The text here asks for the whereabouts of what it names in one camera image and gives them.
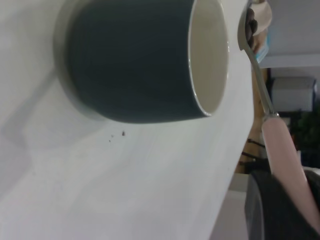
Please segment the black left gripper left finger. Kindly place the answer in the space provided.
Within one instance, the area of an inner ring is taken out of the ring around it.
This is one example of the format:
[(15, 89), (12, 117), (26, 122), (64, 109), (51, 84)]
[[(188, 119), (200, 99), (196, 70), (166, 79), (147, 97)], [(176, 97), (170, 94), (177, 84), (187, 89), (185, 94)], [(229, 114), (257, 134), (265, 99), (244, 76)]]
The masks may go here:
[(320, 234), (298, 211), (279, 181), (265, 171), (248, 177), (244, 205), (250, 240), (318, 240)]

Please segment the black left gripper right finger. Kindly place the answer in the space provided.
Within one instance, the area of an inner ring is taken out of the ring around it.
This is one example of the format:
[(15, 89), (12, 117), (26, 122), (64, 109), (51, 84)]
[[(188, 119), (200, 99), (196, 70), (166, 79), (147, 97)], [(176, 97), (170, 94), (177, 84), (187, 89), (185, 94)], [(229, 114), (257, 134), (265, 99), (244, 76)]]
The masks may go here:
[(320, 218), (320, 176), (304, 169), (303, 177), (303, 217), (304, 219)]

